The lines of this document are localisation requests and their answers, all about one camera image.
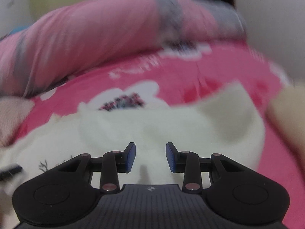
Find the bed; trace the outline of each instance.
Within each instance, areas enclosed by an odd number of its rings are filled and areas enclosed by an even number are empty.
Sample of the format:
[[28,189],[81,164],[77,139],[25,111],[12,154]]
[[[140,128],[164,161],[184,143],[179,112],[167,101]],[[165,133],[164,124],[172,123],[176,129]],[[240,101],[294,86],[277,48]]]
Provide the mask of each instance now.
[[[234,0],[223,0],[234,4]],[[243,41],[187,42],[109,61],[67,76],[37,95],[35,107],[16,140],[48,122],[52,114],[69,115],[81,102],[92,109],[188,104],[239,81],[261,114],[266,138],[258,171],[283,185],[291,204],[283,223],[305,227],[305,185],[294,157],[265,117],[269,100],[289,84],[284,71]]]

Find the mattress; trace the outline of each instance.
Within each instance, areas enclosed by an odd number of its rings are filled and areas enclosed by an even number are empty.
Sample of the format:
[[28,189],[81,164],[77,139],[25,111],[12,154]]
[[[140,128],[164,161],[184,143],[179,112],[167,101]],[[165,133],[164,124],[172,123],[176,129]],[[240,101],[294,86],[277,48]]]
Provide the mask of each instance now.
[[301,173],[264,114],[269,100],[288,79],[278,66],[244,42],[171,45],[69,76],[59,86],[33,98],[35,107],[17,139],[45,124],[52,114],[77,112],[81,102],[108,111],[175,106],[209,97],[235,81],[243,85],[264,120],[266,138],[258,171],[289,192],[291,205],[283,223],[288,228],[303,229],[305,185]]

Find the white fabric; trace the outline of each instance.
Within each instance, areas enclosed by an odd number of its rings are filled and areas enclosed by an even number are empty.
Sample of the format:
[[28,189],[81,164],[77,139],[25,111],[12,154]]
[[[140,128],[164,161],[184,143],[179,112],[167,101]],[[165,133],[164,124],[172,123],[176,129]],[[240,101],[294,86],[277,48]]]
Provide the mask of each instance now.
[[[165,156],[167,142],[179,151],[201,157],[221,153],[256,169],[264,143],[264,125],[240,84],[228,86],[214,97],[192,106],[154,110],[90,110],[81,104],[76,114],[50,121],[7,150],[1,165],[18,163],[31,179],[81,153],[100,157],[136,143],[136,158],[129,174],[119,174],[120,185],[182,184],[183,174],[172,174]],[[99,186],[99,176],[92,180]],[[209,180],[204,176],[203,185]]]

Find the screw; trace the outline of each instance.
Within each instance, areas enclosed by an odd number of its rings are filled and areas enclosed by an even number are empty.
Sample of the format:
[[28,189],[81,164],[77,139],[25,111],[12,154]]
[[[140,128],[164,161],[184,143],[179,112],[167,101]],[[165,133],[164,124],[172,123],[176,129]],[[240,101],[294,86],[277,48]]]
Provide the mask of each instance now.
[[190,191],[193,191],[193,190],[198,190],[200,189],[200,185],[198,183],[188,183],[186,186],[185,186],[186,189],[190,190]]
[[103,185],[102,189],[105,191],[114,191],[116,190],[117,186],[113,183],[106,183]]

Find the white wall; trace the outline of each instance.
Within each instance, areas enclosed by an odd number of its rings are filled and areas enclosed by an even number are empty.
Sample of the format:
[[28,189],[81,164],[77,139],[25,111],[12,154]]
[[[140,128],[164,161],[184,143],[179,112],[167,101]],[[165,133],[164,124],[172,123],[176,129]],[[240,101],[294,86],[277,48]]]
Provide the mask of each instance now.
[[28,0],[0,0],[0,37],[32,23]]
[[236,0],[249,44],[305,79],[305,0]]

